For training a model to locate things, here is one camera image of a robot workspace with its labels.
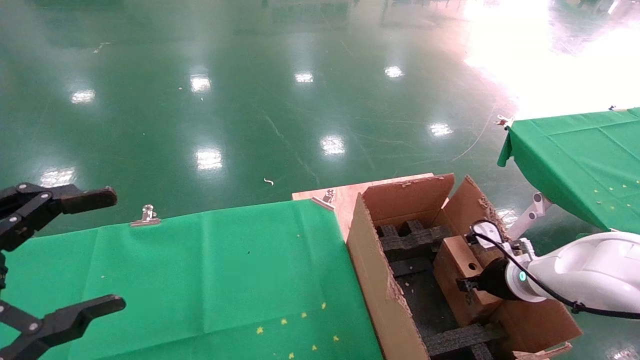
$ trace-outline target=cable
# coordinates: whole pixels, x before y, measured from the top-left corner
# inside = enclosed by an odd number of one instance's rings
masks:
[[[491,222],[489,220],[480,220],[480,221],[474,222],[471,225],[471,229],[473,229],[473,226],[476,225],[478,222],[489,222],[489,223],[491,223],[493,226],[495,226],[497,228],[497,225],[495,225],[493,222]],[[558,300],[558,301],[562,302],[564,305],[567,305],[568,307],[570,307],[571,308],[571,312],[574,313],[574,314],[578,314],[580,312],[585,312],[585,313],[595,314],[595,315],[610,316],[610,317],[613,317],[613,318],[636,319],[636,320],[640,319],[640,313],[631,313],[631,312],[627,312],[627,311],[613,311],[613,310],[594,309],[592,307],[585,306],[581,302],[568,300],[567,298],[563,297],[562,295],[560,295],[560,294],[556,293],[555,291],[551,290],[547,285],[544,285],[540,280],[538,280],[535,276],[533,276],[524,266],[522,266],[507,250],[505,250],[495,240],[489,238],[488,236],[486,236],[484,234],[476,233],[475,231],[473,231],[470,235],[473,236],[473,237],[480,238],[482,240],[486,240],[486,241],[494,244],[495,247],[497,247],[498,250],[500,250],[515,266],[517,266],[522,272],[524,272],[531,279],[531,281],[535,282],[536,285],[538,285],[542,290],[546,291],[549,295],[554,297],[556,300]]]

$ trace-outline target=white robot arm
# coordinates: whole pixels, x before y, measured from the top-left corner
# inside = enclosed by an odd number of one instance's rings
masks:
[[[467,238],[485,248],[498,246],[509,258],[489,264],[472,280],[481,290],[504,299],[557,299],[578,311],[640,318],[638,234],[593,234],[541,257],[535,256],[525,238],[503,242],[495,224],[488,221],[474,224]]]

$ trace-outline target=green table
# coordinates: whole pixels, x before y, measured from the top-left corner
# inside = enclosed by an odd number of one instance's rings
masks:
[[[640,108],[516,121],[498,165],[511,156],[568,212],[604,230],[640,233]]]
[[[310,200],[33,238],[7,261],[3,300],[34,315],[127,301],[44,359],[382,359],[335,216]],[[0,326],[0,347],[16,335]]]

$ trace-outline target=floor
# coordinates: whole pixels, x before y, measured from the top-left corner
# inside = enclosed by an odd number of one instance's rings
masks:
[[[640,100],[637,0],[323,1],[0,2],[0,186],[117,190],[54,234],[454,172],[512,222],[534,189],[498,114]],[[591,231],[556,207],[526,235]],[[563,359],[638,358],[640,323],[577,320]]]

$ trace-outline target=cardboard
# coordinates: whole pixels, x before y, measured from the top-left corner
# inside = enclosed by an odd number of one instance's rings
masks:
[[[347,247],[387,360],[423,360],[429,356],[402,289],[393,278],[375,226],[399,227],[404,221],[417,219],[425,227],[446,225],[453,235],[463,235],[476,220],[488,219],[498,224],[505,234],[491,202],[469,176],[446,202],[453,185],[453,174],[381,184],[368,188],[356,200]],[[458,323],[470,323],[478,317],[499,322],[508,334],[508,339],[503,341],[504,350],[508,351],[538,352],[582,334],[566,308],[557,301],[537,304],[496,301],[484,291],[478,291],[469,297],[471,304],[467,304],[467,300],[460,302],[460,295],[465,299],[465,294],[452,291],[456,275],[451,272],[474,274],[501,256],[499,252],[461,247],[460,239],[447,239],[442,247],[447,253],[438,255],[439,270],[434,271],[440,273],[438,283],[445,297],[451,295],[447,301]],[[478,265],[477,271],[468,268],[469,262]]]
[[[342,231],[342,236],[347,240],[349,237],[349,228],[351,227],[351,221],[353,220],[353,208],[356,204],[356,199],[358,198],[359,193],[364,193],[366,189],[370,186],[380,185],[380,184],[389,184],[389,183],[399,183],[403,181],[421,179],[423,177],[433,176],[432,173],[427,174],[419,174],[419,175],[411,175],[411,176],[403,176],[397,177],[395,179],[387,179],[387,180],[379,180],[379,181],[369,181],[368,183],[360,183],[360,184],[352,184],[345,186],[338,186],[336,188],[326,188],[319,190],[311,190],[307,192],[298,192],[292,193],[291,198],[293,200],[301,200],[301,199],[312,199],[313,197],[317,197],[322,199],[326,194],[327,190],[333,190],[335,192],[333,199],[333,206],[335,206],[335,217],[338,219],[338,225],[340,225],[340,231]]]
[[[563,346],[559,348],[555,348],[553,350],[549,350],[549,351],[539,351],[535,354],[532,354],[530,352],[524,352],[524,351],[514,351],[513,355],[518,360],[549,360],[552,357],[567,353],[572,348],[573,348],[573,345],[569,343],[564,343]]]

